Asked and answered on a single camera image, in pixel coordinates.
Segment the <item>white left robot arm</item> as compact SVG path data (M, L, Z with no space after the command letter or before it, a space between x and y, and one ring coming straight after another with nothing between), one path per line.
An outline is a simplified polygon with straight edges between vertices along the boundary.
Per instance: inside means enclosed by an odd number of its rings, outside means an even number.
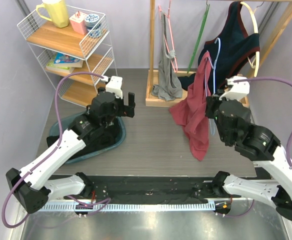
M50 180L51 175L69 159L83 160L115 146L122 130L119 118L133 118L135 106L133 92L124 104L123 97L101 87L86 111L61 128L60 136L42 155L20 170L11 168L6 173L9 188L26 212L33 214L48 201L65 196L88 199L94 185L84 173L56 180Z

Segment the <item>light blue hanger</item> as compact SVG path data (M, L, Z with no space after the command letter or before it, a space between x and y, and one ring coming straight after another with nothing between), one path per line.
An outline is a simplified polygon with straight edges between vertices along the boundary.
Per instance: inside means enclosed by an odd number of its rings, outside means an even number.
M212 82L213 82L213 92L211 95L214 95L216 93L216 69L217 69L217 62L218 62L218 58L221 52L221 39L219 37L216 38L216 40L214 41L215 44L218 44L218 48L217 48L217 53L216 53L216 57L214 60L214 63L212 63L212 59L209 58L209 62L210 65L213 69L213 74L212 74ZM215 135L215 122L212 119L209 119L209 128L210 128L210 133L212 136Z

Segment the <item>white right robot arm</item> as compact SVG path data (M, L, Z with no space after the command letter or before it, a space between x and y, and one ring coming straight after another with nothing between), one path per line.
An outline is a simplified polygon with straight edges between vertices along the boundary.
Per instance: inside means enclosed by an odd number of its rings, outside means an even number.
M225 146L256 162L277 182L260 183L219 171L211 183L212 193L219 198L236 195L253 199L292 221L292 160L280 140L268 128L251 123L250 109L237 100L208 96L205 115L214 120Z

